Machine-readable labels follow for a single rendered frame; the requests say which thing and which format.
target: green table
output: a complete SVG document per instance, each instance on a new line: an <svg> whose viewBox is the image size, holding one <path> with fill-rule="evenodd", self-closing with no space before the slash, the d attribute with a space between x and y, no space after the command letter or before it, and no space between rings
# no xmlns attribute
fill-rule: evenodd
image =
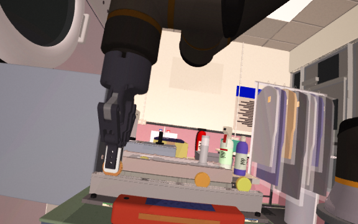
<svg viewBox="0 0 358 224"><path fill-rule="evenodd" d="M40 218L42 224L108 224L111 223L110 207L82 203L82 198L90 192L85 188L74 197L59 205Z"/></svg>

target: smartphone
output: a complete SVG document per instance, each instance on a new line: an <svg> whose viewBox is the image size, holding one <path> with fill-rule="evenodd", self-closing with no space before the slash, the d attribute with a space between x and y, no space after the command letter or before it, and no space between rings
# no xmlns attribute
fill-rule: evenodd
<svg viewBox="0 0 358 224"><path fill-rule="evenodd" d="M179 202L120 195L112 205L112 224L244 224L235 206Z"/></svg>

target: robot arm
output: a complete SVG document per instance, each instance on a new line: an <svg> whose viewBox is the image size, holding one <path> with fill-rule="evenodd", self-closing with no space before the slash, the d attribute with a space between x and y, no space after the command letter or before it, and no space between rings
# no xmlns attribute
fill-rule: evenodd
<svg viewBox="0 0 358 224"><path fill-rule="evenodd" d="M182 59L202 67L288 1L112 0L101 44L101 84L108 89L108 100L98 105L101 141L107 144L105 174L122 170L122 149L135 121L134 97L149 89L163 27L181 30Z"/></svg>

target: blue poster header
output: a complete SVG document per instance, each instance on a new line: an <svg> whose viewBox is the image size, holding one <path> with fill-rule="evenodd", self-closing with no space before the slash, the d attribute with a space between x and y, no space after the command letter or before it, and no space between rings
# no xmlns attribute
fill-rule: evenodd
<svg viewBox="0 0 358 224"><path fill-rule="evenodd" d="M236 96L239 96L239 86L237 86ZM242 86L240 89L240 97L255 99L255 88L249 88L249 87Z"/></svg>

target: ceiling tile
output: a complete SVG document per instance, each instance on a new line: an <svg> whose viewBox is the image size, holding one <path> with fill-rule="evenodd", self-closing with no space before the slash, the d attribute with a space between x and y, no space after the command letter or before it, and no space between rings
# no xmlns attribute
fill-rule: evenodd
<svg viewBox="0 0 358 224"><path fill-rule="evenodd" d="M275 40L268 40L268 42L264 45L264 47L278 49L278 50L285 50L285 51L291 51L296 46L297 46L296 44L289 44L289 43L279 42Z"/></svg>
<svg viewBox="0 0 358 224"><path fill-rule="evenodd" d="M314 0L292 21L326 27L356 5L357 2L348 0Z"/></svg>
<svg viewBox="0 0 358 224"><path fill-rule="evenodd" d="M256 46L263 46L266 41L268 41L268 39L263 39L263 38L259 38L259 37L251 37L248 35L240 35L239 37L237 37L234 41L236 42L240 42L240 43L245 43L245 44L252 44L252 45L256 45Z"/></svg>
<svg viewBox="0 0 358 224"><path fill-rule="evenodd" d="M272 39L291 44L301 44L321 29L320 27L291 21L276 33Z"/></svg>
<svg viewBox="0 0 358 224"><path fill-rule="evenodd" d="M276 19L265 18L260 21L258 24L253 26L245 35L253 36L253 37L261 37L270 39L276 34L283 26L285 26L287 22L280 21Z"/></svg>

